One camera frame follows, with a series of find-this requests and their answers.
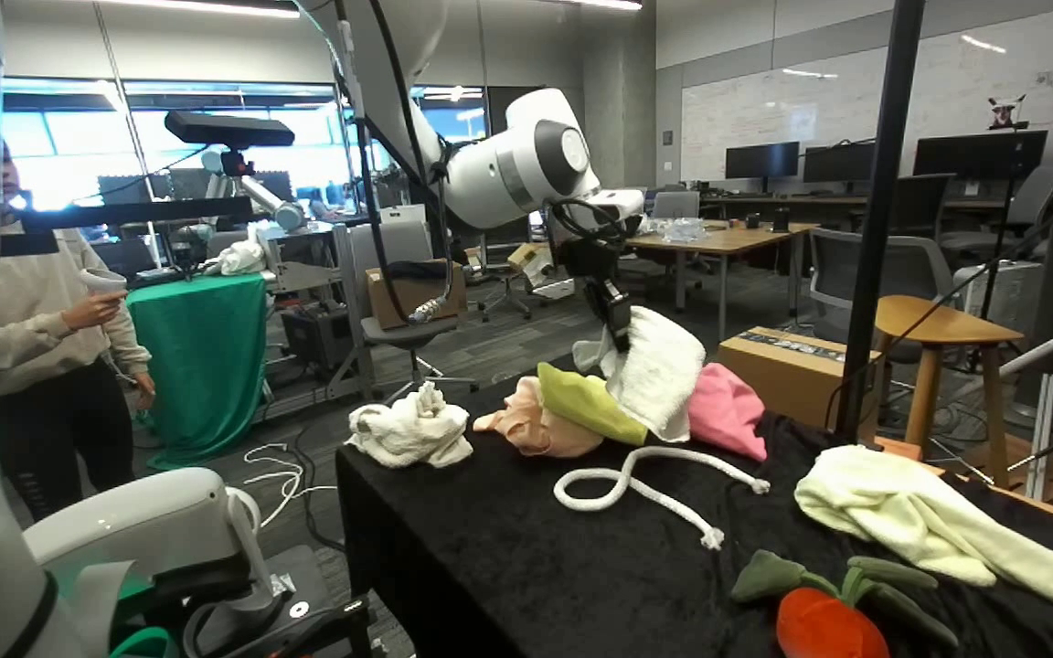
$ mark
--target light green glove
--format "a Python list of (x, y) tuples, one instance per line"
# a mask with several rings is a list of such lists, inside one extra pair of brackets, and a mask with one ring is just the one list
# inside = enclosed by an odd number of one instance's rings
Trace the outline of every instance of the light green glove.
[(643, 424), (609, 397), (601, 375), (564, 374), (548, 363), (536, 366), (541, 407), (574, 427), (596, 431), (615, 441), (638, 446)]

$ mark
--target black tablecloth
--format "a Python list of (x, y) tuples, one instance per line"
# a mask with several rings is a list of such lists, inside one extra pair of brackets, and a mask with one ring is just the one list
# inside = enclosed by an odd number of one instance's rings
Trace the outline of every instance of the black tablecloth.
[[(701, 464), (643, 464), (643, 481), (680, 496), (727, 541), (698, 546), (698, 531), (626, 493), (609, 510), (576, 515), (557, 505), (552, 481), (571, 459), (521, 459), (499, 437), (478, 436), (457, 468), (387, 472), (340, 448), (340, 500), (351, 586), (374, 589), (407, 624), (421, 653), (774, 653), (774, 603), (733, 605), (727, 589), (755, 548), (802, 560), (838, 580), (847, 554), (878, 554), (805, 519), (792, 481), (811, 468), (820, 437), (786, 419), (765, 419), (770, 480), (755, 496)], [(626, 446), (604, 446), (576, 464), (623, 464)], [(1053, 515), (974, 493), (1003, 522), (1053, 546)], [(917, 594), (963, 637), (963, 653), (1053, 653), (1053, 603), (1011, 589), (939, 580)], [(893, 653), (937, 653), (922, 637), (878, 617)]]

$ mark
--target fabric pile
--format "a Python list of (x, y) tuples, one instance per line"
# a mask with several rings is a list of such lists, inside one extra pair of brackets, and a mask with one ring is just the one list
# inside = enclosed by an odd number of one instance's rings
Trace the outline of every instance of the fabric pile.
[(814, 522), (878, 541), (922, 570), (981, 589), (1004, 576), (1053, 600), (1053, 548), (995, 522), (917, 459), (822, 448), (792, 500)]
[(447, 394), (425, 380), (417, 390), (392, 407), (359, 407), (348, 411), (348, 446), (369, 453), (382, 468), (408, 468), (429, 459), (430, 468), (448, 468), (470, 458), (464, 437), (467, 410), (448, 407)]
[(517, 390), (503, 397), (503, 410), (478, 418), (476, 431), (503, 436), (521, 458), (558, 459), (584, 458), (604, 441), (604, 436), (548, 411), (536, 375), (519, 375)]
[(631, 308), (629, 341), (626, 354), (608, 335), (576, 341), (574, 366), (596, 374), (541, 363), (503, 410), (476, 419), (476, 431), (503, 436), (521, 458), (582, 458), (601, 446), (596, 437), (626, 446), (659, 437), (769, 459), (755, 436), (765, 401), (721, 363), (701, 366), (701, 341), (652, 308)]
[(609, 397), (660, 441), (688, 441), (688, 394), (707, 363), (701, 341), (652, 308), (631, 308), (629, 351), (608, 335), (571, 347), (576, 369), (601, 369)]

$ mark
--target pink cloth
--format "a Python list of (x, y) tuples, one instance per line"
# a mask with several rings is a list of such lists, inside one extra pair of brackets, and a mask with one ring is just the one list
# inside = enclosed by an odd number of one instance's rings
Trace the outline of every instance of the pink cloth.
[(727, 366), (710, 363), (688, 397), (691, 437), (753, 459), (769, 459), (769, 441), (755, 436), (765, 401)]
[(574, 459), (591, 453), (604, 437), (552, 418), (541, 407), (536, 375), (519, 375), (517, 390), (503, 397), (503, 410), (476, 419), (476, 431), (498, 431), (521, 458), (557, 458)]

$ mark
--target wooden stool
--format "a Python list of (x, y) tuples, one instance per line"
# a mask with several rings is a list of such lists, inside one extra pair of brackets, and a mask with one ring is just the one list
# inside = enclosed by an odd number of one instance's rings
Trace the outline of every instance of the wooden stool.
[(982, 397), (988, 397), (988, 441), (992, 441), (992, 480), (1004, 486), (1004, 410), (1003, 410), (1003, 380), (999, 380), (999, 347), (1020, 341), (1020, 331), (982, 323), (976, 313), (937, 308), (922, 295), (882, 295), (878, 301), (878, 331), (888, 341), (905, 341), (922, 347), (914, 401), (905, 410), (904, 437), (917, 441), (926, 453), (932, 410), (937, 410), (937, 380), (939, 380), (939, 351), (944, 347), (981, 347), (982, 351)]

